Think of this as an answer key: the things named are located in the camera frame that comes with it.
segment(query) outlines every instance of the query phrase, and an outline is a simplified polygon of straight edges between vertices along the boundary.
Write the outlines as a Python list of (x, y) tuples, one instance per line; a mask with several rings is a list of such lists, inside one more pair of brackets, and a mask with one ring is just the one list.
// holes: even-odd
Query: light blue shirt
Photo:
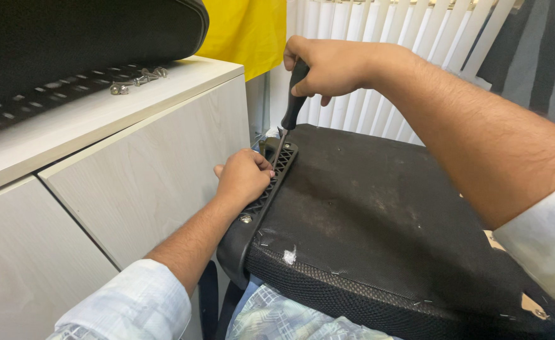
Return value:
[[(498, 242), (555, 298), (555, 192), (494, 232)], [(183, 285), (163, 264), (141, 259), (63, 315), (49, 340), (179, 339), (191, 318)], [(260, 286), (228, 330), (228, 339), (392, 339), (331, 318)]]

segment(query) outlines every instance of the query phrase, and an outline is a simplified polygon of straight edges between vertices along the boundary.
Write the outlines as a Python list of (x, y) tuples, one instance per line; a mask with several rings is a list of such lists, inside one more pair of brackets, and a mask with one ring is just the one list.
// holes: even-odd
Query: black leather cushion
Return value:
[[(298, 157), (246, 258), (252, 274), (299, 303), (407, 340), (553, 329), (555, 301), (490, 246), (424, 147), (311, 125), (288, 138)], [(281, 257), (294, 246), (291, 266)], [(521, 309), (523, 292), (547, 321)]]
[(201, 0), (0, 0), (0, 101), (91, 69), (189, 57), (208, 25)]

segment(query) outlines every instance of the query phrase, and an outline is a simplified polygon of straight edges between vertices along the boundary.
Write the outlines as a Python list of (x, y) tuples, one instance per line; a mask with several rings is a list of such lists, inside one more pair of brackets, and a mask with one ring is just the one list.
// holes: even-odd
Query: left hand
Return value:
[(275, 176), (273, 166), (252, 149), (237, 151), (225, 165), (215, 166), (214, 174), (219, 177), (216, 197), (225, 198), (241, 209), (257, 199)]

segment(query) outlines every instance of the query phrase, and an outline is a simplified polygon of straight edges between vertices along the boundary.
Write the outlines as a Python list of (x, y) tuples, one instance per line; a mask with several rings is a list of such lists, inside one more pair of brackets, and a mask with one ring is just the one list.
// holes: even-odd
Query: hairy forearm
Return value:
[(491, 227), (555, 190), (555, 124), (411, 52), (377, 49), (370, 87), (399, 109)]
[(145, 258), (167, 266), (191, 296), (221, 237), (242, 208), (229, 199), (213, 198)]

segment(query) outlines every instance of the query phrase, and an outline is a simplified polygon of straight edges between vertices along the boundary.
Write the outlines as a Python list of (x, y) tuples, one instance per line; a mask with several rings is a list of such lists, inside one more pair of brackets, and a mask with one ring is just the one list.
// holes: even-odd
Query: hand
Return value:
[(297, 97), (322, 95), (326, 106), (334, 96), (343, 96), (359, 88), (373, 88), (373, 73), (385, 59), (399, 63), (408, 49), (390, 43), (353, 42), (329, 39), (306, 39), (292, 36), (283, 52), (286, 70), (292, 71), (297, 57), (311, 67), (309, 74), (295, 87)]
[(252, 149), (237, 151), (225, 165), (215, 166), (214, 174), (219, 177), (216, 197), (225, 198), (240, 210), (257, 199), (275, 176), (273, 166)]

